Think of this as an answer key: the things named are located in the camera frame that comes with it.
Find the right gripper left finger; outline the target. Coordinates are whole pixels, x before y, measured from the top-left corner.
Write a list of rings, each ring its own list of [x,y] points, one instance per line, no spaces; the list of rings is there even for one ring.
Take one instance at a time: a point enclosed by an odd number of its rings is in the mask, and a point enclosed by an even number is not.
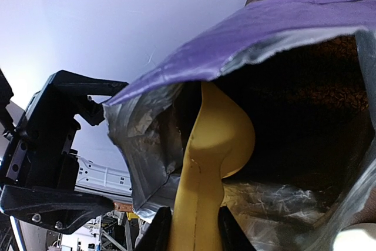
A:
[[[171,223],[170,208],[160,208],[134,251],[167,251]]]

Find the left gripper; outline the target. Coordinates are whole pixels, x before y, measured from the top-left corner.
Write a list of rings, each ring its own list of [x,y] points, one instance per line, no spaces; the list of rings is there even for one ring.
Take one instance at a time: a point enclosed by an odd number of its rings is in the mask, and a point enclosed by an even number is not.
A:
[[[63,163],[81,129],[75,115],[91,126],[99,125],[105,119],[102,103],[89,96],[113,97],[127,86],[127,82],[58,71],[33,95],[14,124],[6,108],[14,93],[1,75],[1,124],[9,140],[1,163],[2,213],[44,229],[73,233],[113,210],[113,201],[100,195],[23,187],[61,188]]]

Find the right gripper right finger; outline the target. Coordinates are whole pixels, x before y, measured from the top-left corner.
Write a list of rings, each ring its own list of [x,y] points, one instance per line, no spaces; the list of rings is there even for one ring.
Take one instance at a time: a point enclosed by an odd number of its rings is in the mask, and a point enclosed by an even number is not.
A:
[[[256,251],[227,206],[220,207],[218,224],[223,250]]]

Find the yellow plastic scoop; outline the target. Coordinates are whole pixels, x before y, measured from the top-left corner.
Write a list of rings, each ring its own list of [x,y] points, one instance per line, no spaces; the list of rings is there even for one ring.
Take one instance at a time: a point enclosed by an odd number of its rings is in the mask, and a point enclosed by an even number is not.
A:
[[[169,250],[222,250],[222,180],[244,167],[255,146],[253,124],[238,104],[211,82],[202,82],[201,93],[174,202]]]

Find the purple pet food bag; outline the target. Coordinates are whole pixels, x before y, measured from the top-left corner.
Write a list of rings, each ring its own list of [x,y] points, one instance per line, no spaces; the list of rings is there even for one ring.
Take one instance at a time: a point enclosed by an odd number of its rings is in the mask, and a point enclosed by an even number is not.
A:
[[[375,0],[256,0],[104,105],[133,208],[172,215],[183,158],[215,84],[250,118],[249,161],[223,178],[256,250],[333,250],[375,187]]]

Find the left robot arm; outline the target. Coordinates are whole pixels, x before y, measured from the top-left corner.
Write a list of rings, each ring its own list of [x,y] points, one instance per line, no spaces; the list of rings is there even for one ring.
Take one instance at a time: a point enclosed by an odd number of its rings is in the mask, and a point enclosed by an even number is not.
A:
[[[76,116],[92,126],[104,120],[92,96],[113,96],[125,86],[59,71],[15,123],[7,109],[13,91],[1,78],[1,124],[9,142],[1,161],[3,214],[69,235],[113,210],[114,202],[131,203],[126,172],[96,165],[72,148],[80,129]]]

